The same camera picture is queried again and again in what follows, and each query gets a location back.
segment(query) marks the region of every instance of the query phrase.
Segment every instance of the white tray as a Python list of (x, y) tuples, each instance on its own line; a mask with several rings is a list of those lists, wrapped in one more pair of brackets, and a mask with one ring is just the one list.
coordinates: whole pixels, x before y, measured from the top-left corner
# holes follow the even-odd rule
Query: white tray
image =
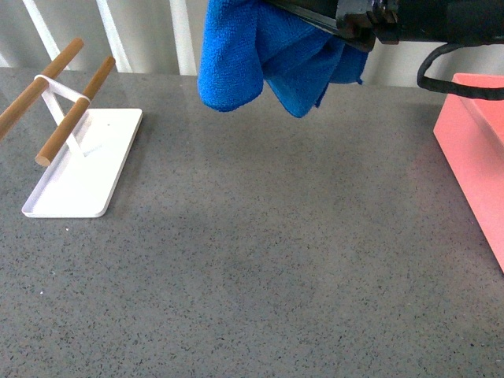
[(142, 120), (141, 109), (89, 109), (23, 206), (34, 218), (92, 218), (105, 213)]

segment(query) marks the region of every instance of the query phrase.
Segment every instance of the blue microfiber towel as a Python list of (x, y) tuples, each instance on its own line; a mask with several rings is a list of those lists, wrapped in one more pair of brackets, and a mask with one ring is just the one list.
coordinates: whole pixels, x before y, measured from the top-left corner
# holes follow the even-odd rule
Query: blue microfiber towel
[(262, 0), (209, 0), (198, 89), (232, 111), (269, 84), (295, 117), (319, 106), (329, 83), (360, 83), (368, 54)]

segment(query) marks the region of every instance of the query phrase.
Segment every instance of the wooden rod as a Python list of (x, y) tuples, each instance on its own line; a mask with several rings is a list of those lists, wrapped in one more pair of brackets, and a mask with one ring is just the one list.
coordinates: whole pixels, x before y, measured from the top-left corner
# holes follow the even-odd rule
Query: wooden rod
[[(110, 70), (115, 65), (116, 61), (113, 57), (105, 59), (101, 67), (95, 73), (89, 84), (83, 91), (83, 95), (92, 100), (96, 92), (100, 89)], [(61, 149), (66, 139), (72, 134), (73, 129), (79, 123), (80, 118), (84, 115), (89, 107), (89, 101), (85, 98), (79, 98), (72, 108), (69, 110), (63, 121), (57, 126), (53, 134), (42, 147), (35, 161), (43, 167), (49, 164), (56, 157), (57, 152)]]
[[(83, 40), (75, 38), (47, 67), (45, 67), (42, 71), (42, 75), (55, 79), (83, 46)], [(0, 141), (47, 87), (49, 87), (47, 80), (44, 80), (42, 77), (36, 78), (14, 100), (6, 111), (0, 115)]]

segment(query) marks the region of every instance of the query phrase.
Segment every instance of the speckled granite surface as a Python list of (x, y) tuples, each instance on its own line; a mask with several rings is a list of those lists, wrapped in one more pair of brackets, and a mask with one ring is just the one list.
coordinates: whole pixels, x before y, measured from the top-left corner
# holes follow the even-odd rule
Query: speckled granite surface
[[(36, 73), (0, 69), (0, 109)], [(145, 117), (109, 210), (33, 220), (37, 102), (0, 145), (0, 376), (502, 376), (504, 276), (442, 103), (333, 86), (303, 120), (268, 91), (220, 114), (195, 78), (113, 74), (93, 107)]]

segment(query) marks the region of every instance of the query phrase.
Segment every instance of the pink container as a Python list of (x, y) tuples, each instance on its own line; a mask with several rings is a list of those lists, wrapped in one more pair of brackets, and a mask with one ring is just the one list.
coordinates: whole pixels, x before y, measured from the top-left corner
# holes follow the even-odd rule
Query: pink container
[[(458, 73), (454, 82), (504, 87), (504, 76)], [(449, 94), (434, 134), (504, 270), (504, 101)]]

